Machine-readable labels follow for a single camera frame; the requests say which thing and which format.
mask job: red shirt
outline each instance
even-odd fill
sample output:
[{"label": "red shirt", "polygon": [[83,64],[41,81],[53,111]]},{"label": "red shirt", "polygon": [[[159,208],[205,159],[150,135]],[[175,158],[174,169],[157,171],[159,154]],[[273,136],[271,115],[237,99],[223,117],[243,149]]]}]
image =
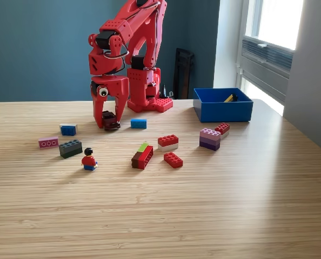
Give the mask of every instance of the red shirt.
[{"label": "red shirt", "polygon": [[81,163],[85,166],[95,166],[96,160],[92,156],[85,156],[83,160],[81,160]]}]

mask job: googly eye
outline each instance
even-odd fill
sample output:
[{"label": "googly eye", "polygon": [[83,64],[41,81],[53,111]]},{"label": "googly eye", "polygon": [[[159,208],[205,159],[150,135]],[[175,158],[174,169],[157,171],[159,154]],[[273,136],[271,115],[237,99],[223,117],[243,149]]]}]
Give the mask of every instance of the googly eye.
[{"label": "googly eye", "polygon": [[108,92],[108,89],[106,89],[106,87],[99,89],[99,95],[102,96],[102,97],[107,96],[108,93],[109,93],[109,92]]}]

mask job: lime green lego brick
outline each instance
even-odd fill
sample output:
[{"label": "lime green lego brick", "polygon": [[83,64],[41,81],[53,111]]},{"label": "lime green lego brick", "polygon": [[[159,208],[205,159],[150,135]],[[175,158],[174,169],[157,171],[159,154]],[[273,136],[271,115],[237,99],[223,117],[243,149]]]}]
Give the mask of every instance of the lime green lego brick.
[{"label": "lime green lego brick", "polygon": [[144,152],[148,145],[149,145],[149,144],[146,143],[146,142],[143,143],[143,144],[141,145],[141,147],[139,148],[138,152]]}]

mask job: window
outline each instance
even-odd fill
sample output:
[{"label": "window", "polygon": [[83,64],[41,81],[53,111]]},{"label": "window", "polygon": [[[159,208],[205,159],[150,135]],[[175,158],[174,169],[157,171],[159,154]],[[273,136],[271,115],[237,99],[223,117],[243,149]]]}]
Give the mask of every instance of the window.
[{"label": "window", "polygon": [[303,0],[250,0],[246,36],[295,49]]},{"label": "window", "polygon": [[243,1],[236,86],[243,90],[250,83],[245,87],[247,94],[251,93],[248,89],[255,89],[254,92],[261,90],[282,105],[285,102],[303,0]]},{"label": "window", "polygon": [[251,99],[260,99],[274,109],[279,115],[283,116],[284,105],[273,99],[271,96],[260,90],[253,83],[242,79],[241,90]]}]

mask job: red robot arm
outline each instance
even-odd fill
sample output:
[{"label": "red robot arm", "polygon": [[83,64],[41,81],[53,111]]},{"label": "red robot arm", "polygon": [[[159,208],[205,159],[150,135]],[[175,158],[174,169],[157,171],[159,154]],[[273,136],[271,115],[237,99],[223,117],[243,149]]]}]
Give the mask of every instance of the red robot arm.
[{"label": "red robot arm", "polygon": [[[89,54],[92,77],[91,95],[94,117],[98,127],[119,128],[124,106],[136,112],[172,107],[171,99],[159,99],[160,69],[155,68],[162,41],[162,24],[166,9],[165,0],[128,0],[113,20],[106,21],[99,34],[89,36],[93,50]],[[138,57],[146,42],[145,57]],[[116,76],[124,69],[124,60],[132,65],[128,77]],[[104,119],[103,105],[108,96],[115,97],[116,118]]]}]

